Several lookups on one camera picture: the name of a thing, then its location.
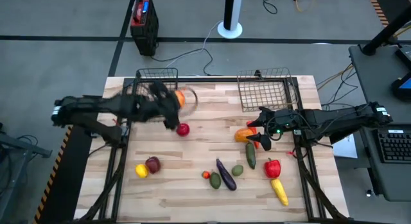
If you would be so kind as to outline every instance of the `eggplant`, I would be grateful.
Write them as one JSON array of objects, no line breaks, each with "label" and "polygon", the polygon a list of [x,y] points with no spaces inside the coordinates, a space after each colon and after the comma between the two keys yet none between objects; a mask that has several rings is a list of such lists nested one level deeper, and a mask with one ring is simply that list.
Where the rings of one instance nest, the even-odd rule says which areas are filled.
[{"label": "eggplant", "polygon": [[229,188],[231,191],[235,191],[237,189],[237,184],[230,175],[230,173],[225,169],[223,163],[217,159],[217,168],[220,172],[221,178],[223,179],[224,184]]}]

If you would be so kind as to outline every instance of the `red bell pepper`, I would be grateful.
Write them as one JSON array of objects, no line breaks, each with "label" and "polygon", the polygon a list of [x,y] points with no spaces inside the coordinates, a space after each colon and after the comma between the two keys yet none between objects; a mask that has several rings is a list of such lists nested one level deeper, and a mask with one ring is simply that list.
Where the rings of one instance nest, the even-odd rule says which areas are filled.
[{"label": "red bell pepper", "polygon": [[[247,128],[249,128],[249,130],[252,131],[252,133],[254,133],[254,135],[257,134],[257,128],[256,127],[249,127],[249,124],[251,124],[252,121],[247,121]],[[254,141],[254,146],[256,147],[256,149],[259,148],[259,142],[258,141]]]},{"label": "red bell pepper", "polygon": [[268,178],[277,178],[281,173],[280,162],[268,159],[268,162],[264,163],[264,173]]}]

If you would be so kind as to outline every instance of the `red apple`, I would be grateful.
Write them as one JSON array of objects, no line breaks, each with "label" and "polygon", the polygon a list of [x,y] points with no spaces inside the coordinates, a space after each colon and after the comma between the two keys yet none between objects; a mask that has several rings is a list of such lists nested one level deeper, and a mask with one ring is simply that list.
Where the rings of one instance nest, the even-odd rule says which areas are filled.
[{"label": "red apple", "polygon": [[185,123],[179,124],[177,127],[177,134],[181,137],[185,137],[188,133],[190,133],[190,127]]},{"label": "red apple", "polygon": [[150,157],[146,160],[146,166],[150,173],[156,173],[160,170],[160,160],[157,157]]}]

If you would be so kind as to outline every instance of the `yellow and black hazard tape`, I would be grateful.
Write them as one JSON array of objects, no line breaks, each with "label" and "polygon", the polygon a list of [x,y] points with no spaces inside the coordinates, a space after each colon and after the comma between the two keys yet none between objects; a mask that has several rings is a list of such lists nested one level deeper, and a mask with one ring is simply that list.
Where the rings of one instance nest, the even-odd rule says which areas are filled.
[{"label": "yellow and black hazard tape", "polygon": [[50,193],[50,188],[51,188],[51,186],[53,185],[53,180],[54,180],[54,178],[56,177],[56,173],[57,173],[57,170],[58,170],[58,165],[60,164],[60,161],[62,160],[62,157],[63,157],[63,154],[64,154],[64,150],[65,150],[65,148],[66,148],[66,146],[67,146],[67,142],[69,141],[69,137],[70,137],[70,133],[71,133],[71,130],[72,130],[72,129],[73,129],[73,127],[72,127],[71,125],[68,126],[68,129],[67,129],[67,131],[66,131],[66,135],[64,136],[63,143],[62,143],[62,145],[61,145],[61,147],[60,147],[60,151],[57,153],[57,157],[56,157],[56,161],[54,162],[53,170],[52,170],[52,172],[50,173],[50,178],[49,178],[49,180],[47,181],[46,189],[44,190],[44,193],[43,193],[43,196],[42,196],[42,198],[41,198],[40,204],[39,204],[39,206],[37,207],[36,215],[34,215],[33,224],[37,224],[37,223],[39,222],[39,220],[40,220],[41,213],[42,213],[42,211],[43,211],[43,209],[44,209],[44,206],[45,206],[45,204],[46,204],[47,196],[48,196],[49,193]]},{"label": "yellow and black hazard tape", "polygon": [[378,3],[377,0],[370,0],[370,1],[371,1],[372,6],[375,9],[375,12],[378,15],[378,18],[380,18],[381,23],[383,24],[384,27],[386,27],[388,25],[388,20],[385,17],[384,12],[380,7],[380,4]]}]

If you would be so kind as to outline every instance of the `car battery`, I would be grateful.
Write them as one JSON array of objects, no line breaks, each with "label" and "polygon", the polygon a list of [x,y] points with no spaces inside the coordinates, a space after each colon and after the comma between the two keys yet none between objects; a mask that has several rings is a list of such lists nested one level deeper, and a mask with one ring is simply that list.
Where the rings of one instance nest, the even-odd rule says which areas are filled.
[{"label": "car battery", "polygon": [[159,19],[154,9],[153,0],[136,0],[130,23],[131,36],[139,49],[140,55],[153,56],[157,46]]}]

